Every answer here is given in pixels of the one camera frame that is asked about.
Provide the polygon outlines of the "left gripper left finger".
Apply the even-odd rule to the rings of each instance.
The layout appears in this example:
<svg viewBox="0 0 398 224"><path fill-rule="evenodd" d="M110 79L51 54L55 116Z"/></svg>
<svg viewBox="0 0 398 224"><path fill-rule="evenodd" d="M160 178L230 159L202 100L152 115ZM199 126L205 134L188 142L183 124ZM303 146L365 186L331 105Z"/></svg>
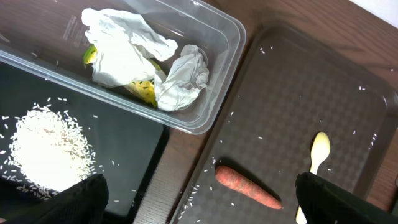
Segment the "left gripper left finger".
<svg viewBox="0 0 398 224"><path fill-rule="evenodd" d="M6 218L8 224L98 224L108 204L109 190L102 174L94 174L53 198Z"/></svg>

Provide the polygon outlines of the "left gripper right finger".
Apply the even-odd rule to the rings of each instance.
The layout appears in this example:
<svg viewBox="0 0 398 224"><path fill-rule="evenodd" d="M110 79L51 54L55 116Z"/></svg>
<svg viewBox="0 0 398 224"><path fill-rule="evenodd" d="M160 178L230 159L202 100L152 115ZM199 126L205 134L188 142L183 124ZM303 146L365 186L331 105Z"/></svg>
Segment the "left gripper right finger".
<svg viewBox="0 0 398 224"><path fill-rule="evenodd" d="M397 224L397 217L311 173L295 181L296 196L308 224Z"/></svg>

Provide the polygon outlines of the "pale yellow plastic spoon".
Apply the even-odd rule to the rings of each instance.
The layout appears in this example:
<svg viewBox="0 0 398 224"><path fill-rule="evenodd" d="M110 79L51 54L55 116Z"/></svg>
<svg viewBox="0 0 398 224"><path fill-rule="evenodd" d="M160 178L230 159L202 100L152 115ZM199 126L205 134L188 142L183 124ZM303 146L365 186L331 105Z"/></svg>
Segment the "pale yellow plastic spoon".
<svg viewBox="0 0 398 224"><path fill-rule="evenodd" d="M320 164L328 158L329 154L330 140L327 134L321 131L315 136L310 150L311 166L309 172L317 174ZM307 223L301 206L298 206L295 221L297 224Z"/></svg>

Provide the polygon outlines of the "orange carrot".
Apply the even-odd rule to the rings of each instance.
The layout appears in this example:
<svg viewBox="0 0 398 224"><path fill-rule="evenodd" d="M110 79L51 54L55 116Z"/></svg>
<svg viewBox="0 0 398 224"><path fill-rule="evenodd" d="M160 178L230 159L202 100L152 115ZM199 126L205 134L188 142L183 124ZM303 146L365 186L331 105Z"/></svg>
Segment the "orange carrot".
<svg viewBox="0 0 398 224"><path fill-rule="evenodd" d="M239 192L262 205L275 210L283 209L280 200L230 167L218 166L215 170L215 179L225 187Z"/></svg>

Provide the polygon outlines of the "yellow snack wrapper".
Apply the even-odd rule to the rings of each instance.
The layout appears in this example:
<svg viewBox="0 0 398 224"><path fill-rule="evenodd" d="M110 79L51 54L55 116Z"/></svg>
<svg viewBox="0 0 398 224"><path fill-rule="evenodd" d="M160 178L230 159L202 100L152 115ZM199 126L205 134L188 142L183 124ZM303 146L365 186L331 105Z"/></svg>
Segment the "yellow snack wrapper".
<svg viewBox="0 0 398 224"><path fill-rule="evenodd" d="M83 54L84 65L93 64L96 60L97 53L97 48L93 44L91 44ZM123 87L134 96L140 98L146 103L151 104L154 108L157 107L153 78L143 81L133 80L130 84L124 85Z"/></svg>

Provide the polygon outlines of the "white tissue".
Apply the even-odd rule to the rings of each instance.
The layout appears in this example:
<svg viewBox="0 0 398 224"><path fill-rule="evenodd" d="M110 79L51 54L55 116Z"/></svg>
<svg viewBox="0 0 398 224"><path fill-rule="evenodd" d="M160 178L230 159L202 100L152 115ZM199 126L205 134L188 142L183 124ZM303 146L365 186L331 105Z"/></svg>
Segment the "white tissue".
<svg viewBox="0 0 398 224"><path fill-rule="evenodd" d="M154 93L157 107L163 111L178 111L189 107L207 87L209 70L196 45L185 45L167 77L156 75Z"/></svg>
<svg viewBox="0 0 398 224"><path fill-rule="evenodd" d="M97 49L93 81L106 87L153 79L160 72L150 59L166 61L178 48L176 41L156 33L140 14L86 8L81 21L88 26L86 38Z"/></svg>

